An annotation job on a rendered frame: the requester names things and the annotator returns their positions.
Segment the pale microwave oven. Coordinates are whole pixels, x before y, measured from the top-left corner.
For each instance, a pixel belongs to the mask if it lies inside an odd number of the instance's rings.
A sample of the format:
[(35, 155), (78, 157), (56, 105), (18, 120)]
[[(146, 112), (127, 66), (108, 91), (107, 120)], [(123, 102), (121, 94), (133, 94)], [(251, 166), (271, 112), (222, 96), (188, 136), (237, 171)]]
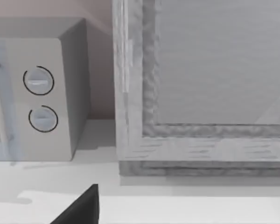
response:
[[(23, 84), (25, 71), (42, 66), (55, 81), (44, 96)], [(0, 161), (70, 161), (90, 112), (86, 21), (79, 17), (0, 17), (0, 98), (8, 150)], [(30, 110), (42, 105), (58, 115), (56, 129), (35, 130)]]

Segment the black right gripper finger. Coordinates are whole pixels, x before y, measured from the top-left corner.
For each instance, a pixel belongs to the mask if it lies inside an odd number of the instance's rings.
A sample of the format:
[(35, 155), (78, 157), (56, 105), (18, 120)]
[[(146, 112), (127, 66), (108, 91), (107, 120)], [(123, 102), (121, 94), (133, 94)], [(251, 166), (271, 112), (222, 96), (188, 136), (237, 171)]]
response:
[(98, 184), (91, 185), (50, 224), (99, 224)]

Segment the grey cabinet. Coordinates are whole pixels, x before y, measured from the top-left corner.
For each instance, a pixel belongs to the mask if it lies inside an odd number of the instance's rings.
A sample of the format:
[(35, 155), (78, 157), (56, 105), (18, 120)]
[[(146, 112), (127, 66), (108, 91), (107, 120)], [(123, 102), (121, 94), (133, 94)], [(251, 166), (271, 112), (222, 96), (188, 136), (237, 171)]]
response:
[(119, 173), (280, 177), (280, 0), (113, 0)]

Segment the round microwave knob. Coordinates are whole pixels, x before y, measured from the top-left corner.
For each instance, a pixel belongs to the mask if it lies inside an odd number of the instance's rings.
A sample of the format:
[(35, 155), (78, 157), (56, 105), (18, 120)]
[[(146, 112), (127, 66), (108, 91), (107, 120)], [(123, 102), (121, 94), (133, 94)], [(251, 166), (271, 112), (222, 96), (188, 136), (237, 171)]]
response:
[(49, 133), (56, 129), (59, 120), (57, 113), (51, 107), (42, 105), (30, 110), (28, 121), (38, 132)]
[(36, 66), (24, 72), (23, 84), (30, 93), (37, 96), (44, 96), (53, 90), (55, 81), (52, 73), (48, 69), (42, 66)]

